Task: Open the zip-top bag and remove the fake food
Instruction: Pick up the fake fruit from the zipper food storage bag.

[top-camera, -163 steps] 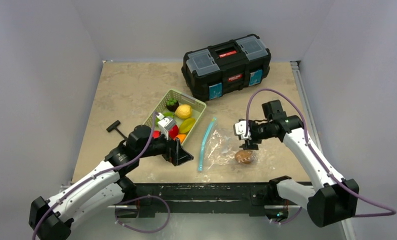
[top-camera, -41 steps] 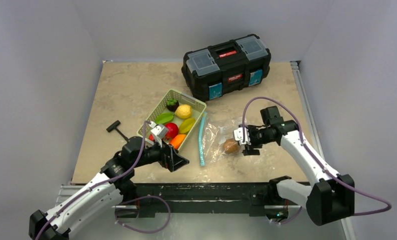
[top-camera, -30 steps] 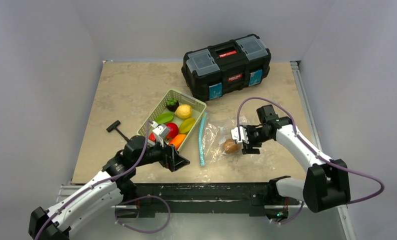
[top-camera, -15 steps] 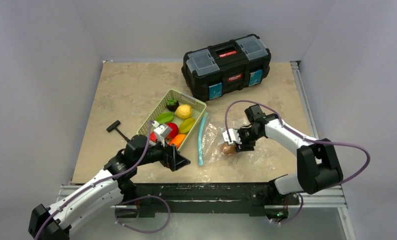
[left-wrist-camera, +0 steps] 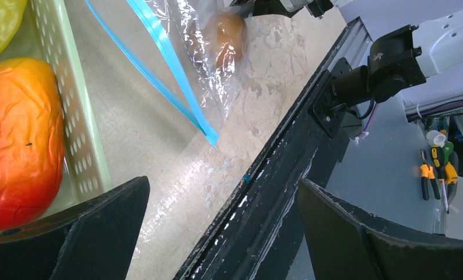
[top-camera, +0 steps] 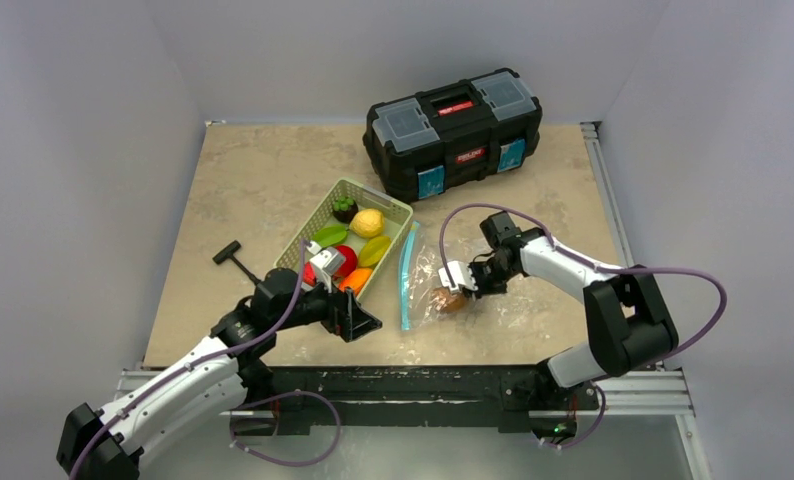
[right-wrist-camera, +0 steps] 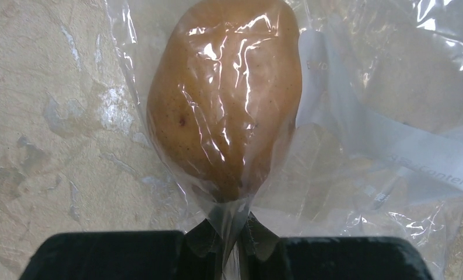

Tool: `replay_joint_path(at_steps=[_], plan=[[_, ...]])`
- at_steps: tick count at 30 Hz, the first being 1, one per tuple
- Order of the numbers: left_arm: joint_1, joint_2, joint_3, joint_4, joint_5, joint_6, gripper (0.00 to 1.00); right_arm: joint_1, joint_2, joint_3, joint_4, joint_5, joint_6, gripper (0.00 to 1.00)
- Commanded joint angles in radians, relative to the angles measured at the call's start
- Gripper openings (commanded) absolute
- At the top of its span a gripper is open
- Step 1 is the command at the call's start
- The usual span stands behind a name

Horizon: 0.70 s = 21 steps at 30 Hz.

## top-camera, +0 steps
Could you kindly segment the yellow fake lemon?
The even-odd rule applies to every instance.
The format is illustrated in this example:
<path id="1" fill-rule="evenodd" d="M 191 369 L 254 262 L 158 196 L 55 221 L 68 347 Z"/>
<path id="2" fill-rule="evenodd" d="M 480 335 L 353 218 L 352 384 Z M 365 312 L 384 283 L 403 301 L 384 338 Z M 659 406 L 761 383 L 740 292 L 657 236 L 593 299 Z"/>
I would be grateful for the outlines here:
<path id="1" fill-rule="evenodd" d="M 375 208 L 359 210 L 352 222 L 349 230 L 355 235 L 371 239 L 382 234 L 385 228 L 385 217 L 382 211 Z"/>

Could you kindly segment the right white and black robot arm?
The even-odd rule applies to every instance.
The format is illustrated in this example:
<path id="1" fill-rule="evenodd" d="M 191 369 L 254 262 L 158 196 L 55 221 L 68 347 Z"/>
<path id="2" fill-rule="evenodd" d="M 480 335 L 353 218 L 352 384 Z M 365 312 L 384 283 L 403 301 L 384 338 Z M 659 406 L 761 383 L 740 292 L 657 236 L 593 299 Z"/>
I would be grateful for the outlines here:
<path id="1" fill-rule="evenodd" d="M 521 230 L 506 212 L 480 224 L 490 258 L 470 263 L 478 296 L 502 294 L 521 275 L 549 282 L 584 307 L 587 338 L 542 362 L 537 399 L 557 407 L 574 386 L 618 377 L 674 351 L 679 335 L 653 274 L 604 266 L 568 249 L 541 228 Z"/>

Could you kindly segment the yellow fake fruit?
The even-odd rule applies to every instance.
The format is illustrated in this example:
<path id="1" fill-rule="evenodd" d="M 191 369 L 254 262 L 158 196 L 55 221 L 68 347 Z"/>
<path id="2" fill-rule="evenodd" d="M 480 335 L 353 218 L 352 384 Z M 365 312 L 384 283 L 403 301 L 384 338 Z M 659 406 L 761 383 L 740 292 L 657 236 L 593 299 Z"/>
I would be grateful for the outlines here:
<path id="1" fill-rule="evenodd" d="M 357 255 L 357 266 L 374 268 L 388 252 L 391 243 L 391 238 L 385 235 L 369 239 Z"/>

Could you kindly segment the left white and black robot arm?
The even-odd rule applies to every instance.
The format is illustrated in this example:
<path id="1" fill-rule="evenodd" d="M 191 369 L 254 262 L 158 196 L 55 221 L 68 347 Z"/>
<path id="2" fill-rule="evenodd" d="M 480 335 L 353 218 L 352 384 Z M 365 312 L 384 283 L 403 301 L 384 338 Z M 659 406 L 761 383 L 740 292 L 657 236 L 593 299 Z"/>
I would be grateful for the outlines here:
<path id="1" fill-rule="evenodd" d="M 132 393 L 99 409 L 83 403 L 66 417 L 56 459 L 72 479 L 136 479 L 153 445 L 201 416 L 229 409 L 277 410 L 295 392 L 279 392 L 261 358 L 280 330 L 321 324 L 352 342 L 381 328 L 355 293 L 318 284 L 310 290 L 287 268 L 256 281 L 210 333 L 180 360 Z"/>

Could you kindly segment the red yellow fake peach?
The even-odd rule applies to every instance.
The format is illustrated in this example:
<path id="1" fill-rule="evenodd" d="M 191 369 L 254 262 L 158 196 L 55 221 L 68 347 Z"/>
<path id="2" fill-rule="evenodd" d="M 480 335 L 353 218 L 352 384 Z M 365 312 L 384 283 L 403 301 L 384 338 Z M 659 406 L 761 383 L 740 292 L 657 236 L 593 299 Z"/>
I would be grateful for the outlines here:
<path id="1" fill-rule="evenodd" d="M 372 268 L 356 268 L 350 272 L 338 285 L 340 292 L 350 290 L 354 296 L 358 296 L 372 277 Z"/>

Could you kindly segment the red fake strawberry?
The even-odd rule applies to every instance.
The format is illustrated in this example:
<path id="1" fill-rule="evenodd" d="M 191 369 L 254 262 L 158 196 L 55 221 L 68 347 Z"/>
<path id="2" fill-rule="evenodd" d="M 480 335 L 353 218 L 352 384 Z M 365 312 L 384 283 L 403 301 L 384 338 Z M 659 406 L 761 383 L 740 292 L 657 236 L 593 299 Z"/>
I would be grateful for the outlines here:
<path id="1" fill-rule="evenodd" d="M 304 264 L 303 269 L 303 283 L 308 286 L 315 286 L 317 283 L 317 277 L 313 270 L 312 265 L 309 262 Z"/>

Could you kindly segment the brown fake potato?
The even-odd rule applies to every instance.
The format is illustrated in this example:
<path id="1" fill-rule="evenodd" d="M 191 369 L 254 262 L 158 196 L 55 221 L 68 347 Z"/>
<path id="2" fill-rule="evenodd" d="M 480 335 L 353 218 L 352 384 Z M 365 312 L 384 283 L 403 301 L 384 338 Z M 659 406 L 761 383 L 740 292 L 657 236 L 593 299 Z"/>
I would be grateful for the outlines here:
<path id="1" fill-rule="evenodd" d="M 469 298 L 461 291 L 452 292 L 446 287 L 439 287 L 432 290 L 430 304 L 440 314 L 452 314 L 466 307 Z"/>

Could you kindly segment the green fake fruit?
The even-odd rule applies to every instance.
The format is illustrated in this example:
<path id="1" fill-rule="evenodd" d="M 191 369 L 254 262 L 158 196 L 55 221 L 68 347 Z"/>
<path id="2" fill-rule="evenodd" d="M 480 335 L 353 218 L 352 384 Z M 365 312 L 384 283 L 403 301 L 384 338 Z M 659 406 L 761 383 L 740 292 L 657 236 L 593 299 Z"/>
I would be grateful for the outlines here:
<path id="1" fill-rule="evenodd" d="M 321 248 L 329 248 L 343 244 L 349 234 L 349 228 L 345 225 L 328 225 L 316 231 L 310 241 Z"/>

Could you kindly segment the red fake apple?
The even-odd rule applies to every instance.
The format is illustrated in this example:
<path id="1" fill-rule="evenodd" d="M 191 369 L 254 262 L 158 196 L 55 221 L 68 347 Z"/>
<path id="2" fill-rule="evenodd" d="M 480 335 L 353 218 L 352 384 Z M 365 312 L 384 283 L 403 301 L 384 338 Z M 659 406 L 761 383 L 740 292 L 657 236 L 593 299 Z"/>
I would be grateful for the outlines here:
<path id="1" fill-rule="evenodd" d="M 347 245 L 338 245 L 335 249 L 343 256 L 344 261 L 334 274 L 334 277 L 345 278 L 357 268 L 357 254 L 353 248 Z"/>

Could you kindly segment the clear zip bag blue seal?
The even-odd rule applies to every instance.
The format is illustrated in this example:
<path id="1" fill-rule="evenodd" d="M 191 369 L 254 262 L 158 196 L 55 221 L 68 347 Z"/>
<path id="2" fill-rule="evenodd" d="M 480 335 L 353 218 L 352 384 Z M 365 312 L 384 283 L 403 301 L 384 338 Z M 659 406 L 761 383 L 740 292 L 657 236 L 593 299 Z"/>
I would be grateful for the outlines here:
<path id="1" fill-rule="evenodd" d="M 400 328 L 403 332 L 437 322 L 466 320 L 480 312 L 481 304 L 470 297 L 469 304 L 456 313 L 440 314 L 433 309 L 430 304 L 432 290 L 443 287 L 438 275 L 441 267 L 437 230 L 413 221 L 398 257 Z"/>

